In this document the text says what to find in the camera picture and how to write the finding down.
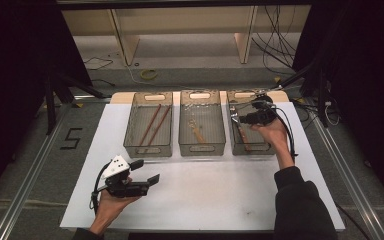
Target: white table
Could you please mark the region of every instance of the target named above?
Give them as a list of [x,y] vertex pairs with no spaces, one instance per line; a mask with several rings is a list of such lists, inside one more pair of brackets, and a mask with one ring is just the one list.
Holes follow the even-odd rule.
[[[222,95],[222,104],[226,98]],[[133,172],[134,181],[160,174],[148,196],[129,205],[110,228],[127,232],[255,232],[271,231],[275,221],[275,156],[233,156],[223,108],[226,146],[221,157],[181,157],[178,146],[179,102],[174,98],[173,155],[146,160]],[[304,130],[291,103],[277,103],[292,126],[296,165],[313,181],[332,217],[335,229],[345,226],[335,207]],[[94,212],[90,194],[104,164],[115,155],[130,158],[123,147],[130,104],[108,104],[102,114],[77,185],[61,222],[66,229],[88,228]]]

